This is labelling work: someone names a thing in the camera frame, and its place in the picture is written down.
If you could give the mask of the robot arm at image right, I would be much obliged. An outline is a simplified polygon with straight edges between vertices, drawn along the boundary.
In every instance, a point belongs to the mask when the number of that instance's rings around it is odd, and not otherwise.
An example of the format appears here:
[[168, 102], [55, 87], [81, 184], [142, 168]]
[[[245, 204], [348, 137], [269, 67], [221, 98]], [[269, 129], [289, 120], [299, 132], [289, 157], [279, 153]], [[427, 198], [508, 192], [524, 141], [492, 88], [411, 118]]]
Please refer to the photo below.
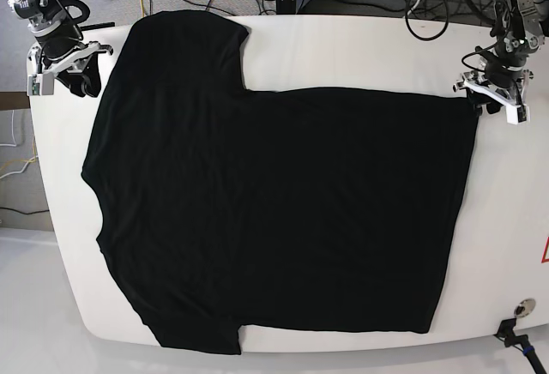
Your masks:
[[490, 35], [495, 42], [477, 46], [462, 58], [468, 71], [455, 83], [467, 92], [474, 108], [493, 114], [505, 109], [507, 122], [530, 119], [526, 94], [532, 71], [526, 68], [548, 37], [548, 0], [492, 0], [495, 19]]

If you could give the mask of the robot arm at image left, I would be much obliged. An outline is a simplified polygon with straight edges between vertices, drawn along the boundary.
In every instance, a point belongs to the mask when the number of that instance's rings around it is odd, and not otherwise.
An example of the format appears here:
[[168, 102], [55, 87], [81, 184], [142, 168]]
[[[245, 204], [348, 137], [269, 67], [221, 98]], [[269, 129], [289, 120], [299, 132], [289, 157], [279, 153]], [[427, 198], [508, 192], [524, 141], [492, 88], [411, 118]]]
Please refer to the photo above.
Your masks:
[[54, 94], [56, 81], [78, 97], [99, 96], [100, 54], [111, 55], [110, 45], [86, 42], [82, 31], [90, 27], [85, 0], [7, 0], [12, 12], [28, 21], [36, 44], [27, 54], [27, 94]]

